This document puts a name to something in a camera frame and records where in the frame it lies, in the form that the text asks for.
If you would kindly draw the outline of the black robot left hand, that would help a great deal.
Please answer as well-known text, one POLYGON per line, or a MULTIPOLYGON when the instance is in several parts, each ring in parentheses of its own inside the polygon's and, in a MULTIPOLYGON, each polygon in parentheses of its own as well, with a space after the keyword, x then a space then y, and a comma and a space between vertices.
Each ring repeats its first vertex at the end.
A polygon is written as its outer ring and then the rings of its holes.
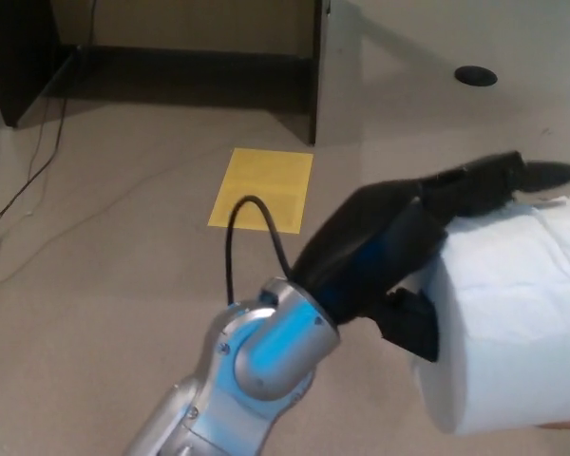
POLYGON ((517 192, 538 193, 569 182, 570 163, 525 161, 510 151, 432 176, 362 186, 306 244, 290 280, 334 325, 369 318, 385 340, 435 362, 440 346, 435 306, 400 282, 439 253, 454 219, 485 216, 517 192))

